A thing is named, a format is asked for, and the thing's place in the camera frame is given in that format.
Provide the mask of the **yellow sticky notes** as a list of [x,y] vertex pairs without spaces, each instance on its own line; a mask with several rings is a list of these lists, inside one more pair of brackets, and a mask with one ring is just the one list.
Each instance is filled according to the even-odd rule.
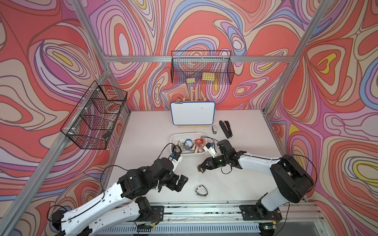
[[212,72],[203,72],[202,73],[203,81],[215,81],[215,73]]

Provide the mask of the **blue translucent watch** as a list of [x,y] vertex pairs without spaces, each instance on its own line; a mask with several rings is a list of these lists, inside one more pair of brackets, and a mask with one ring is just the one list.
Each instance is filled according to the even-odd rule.
[[192,139],[186,139],[184,141],[184,149],[185,150],[191,150],[194,146],[194,142]]

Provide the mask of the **small white whiteboard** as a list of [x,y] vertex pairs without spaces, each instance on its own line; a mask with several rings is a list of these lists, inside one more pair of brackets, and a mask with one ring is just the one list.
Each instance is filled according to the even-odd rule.
[[172,123],[176,126],[212,125],[216,104],[214,102],[172,102]]

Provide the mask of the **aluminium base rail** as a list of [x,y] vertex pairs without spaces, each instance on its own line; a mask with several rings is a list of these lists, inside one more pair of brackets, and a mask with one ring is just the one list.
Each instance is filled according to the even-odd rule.
[[100,230],[99,236],[327,236],[318,207],[290,204],[267,219],[258,218],[252,203],[162,204],[155,225],[118,223]]

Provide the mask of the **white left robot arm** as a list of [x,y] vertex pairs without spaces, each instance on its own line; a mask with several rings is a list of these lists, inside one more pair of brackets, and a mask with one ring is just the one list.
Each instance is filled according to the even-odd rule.
[[122,222],[149,220],[159,222],[146,194],[151,190],[168,189],[180,192],[188,177],[174,172],[183,157],[156,159],[151,166],[131,169],[116,183],[89,202],[73,210],[57,210],[50,218],[59,236],[94,236]]

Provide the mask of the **white plastic storage box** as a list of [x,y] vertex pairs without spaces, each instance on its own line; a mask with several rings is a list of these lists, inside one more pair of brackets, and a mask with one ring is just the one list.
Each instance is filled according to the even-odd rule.
[[179,146],[183,157],[195,157],[205,153],[204,147],[208,140],[203,133],[190,132],[174,134],[170,142]]

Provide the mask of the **black stapler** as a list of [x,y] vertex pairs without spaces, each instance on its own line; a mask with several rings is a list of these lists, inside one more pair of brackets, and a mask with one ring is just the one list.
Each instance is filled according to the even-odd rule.
[[219,121],[219,125],[227,139],[233,136],[229,121]]

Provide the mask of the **dark brown leather watch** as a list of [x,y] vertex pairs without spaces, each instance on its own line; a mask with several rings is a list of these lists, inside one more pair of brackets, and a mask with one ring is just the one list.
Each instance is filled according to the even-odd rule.
[[204,166],[202,166],[202,165],[198,165],[197,170],[198,170],[200,173],[203,174],[203,173],[205,173],[206,168],[205,168]]

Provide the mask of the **red translucent watch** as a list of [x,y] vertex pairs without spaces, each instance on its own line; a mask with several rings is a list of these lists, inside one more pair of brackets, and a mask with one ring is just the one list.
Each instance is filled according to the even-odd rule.
[[204,139],[203,138],[195,139],[195,146],[202,148],[204,146]]

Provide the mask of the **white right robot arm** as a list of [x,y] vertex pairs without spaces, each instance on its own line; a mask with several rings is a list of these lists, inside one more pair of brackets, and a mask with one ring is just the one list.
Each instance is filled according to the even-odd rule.
[[271,158],[236,151],[228,140],[217,143],[220,154],[217,155],[213,146],[207,144],[205,151],[211,154],[197,169],[200,173],[229,165],[231,169],[253,170],[272,177],[276,188],[263,195],[255,205],[252,213],[261,220],[276,215],[280,206],[288,203],[299,203],[300,200],[315,187],[316,182],[291,155]]

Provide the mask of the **small grey stapler remover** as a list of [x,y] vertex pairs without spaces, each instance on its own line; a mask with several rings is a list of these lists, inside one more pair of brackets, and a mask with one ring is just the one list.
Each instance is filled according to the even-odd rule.
[[217,127],[215,125],[211,126],[211,129],[213,134],[217,133]]

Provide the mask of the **small yellow note pad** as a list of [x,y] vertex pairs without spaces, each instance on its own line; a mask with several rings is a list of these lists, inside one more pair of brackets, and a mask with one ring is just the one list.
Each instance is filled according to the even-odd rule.
[[187,84],[193,84],[193,83],[195,83],[195,78],[186,79],[186,83]]

